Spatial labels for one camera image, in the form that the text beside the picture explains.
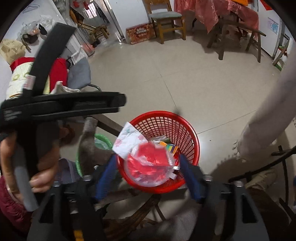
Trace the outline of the person's left hand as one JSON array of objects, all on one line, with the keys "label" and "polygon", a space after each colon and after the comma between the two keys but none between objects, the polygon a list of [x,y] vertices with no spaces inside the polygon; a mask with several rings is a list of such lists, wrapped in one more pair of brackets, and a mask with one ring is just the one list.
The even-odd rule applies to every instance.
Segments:
[{"label": "person's left hand", "polygon": [[[12,157],[16,149],[16,134],[13,133],[1,142],[1,168],[6,180],[6,186],[10,189],[12,195],[20,202],[23,197],[18,189],[14,176]],[[53,142],[52,149],[48,151],[38,163],[39,173],[30,180],[32,192],[43,193],[48,191],[55,179],[58,171],[58,160],[60,156],[59,141]]]}]

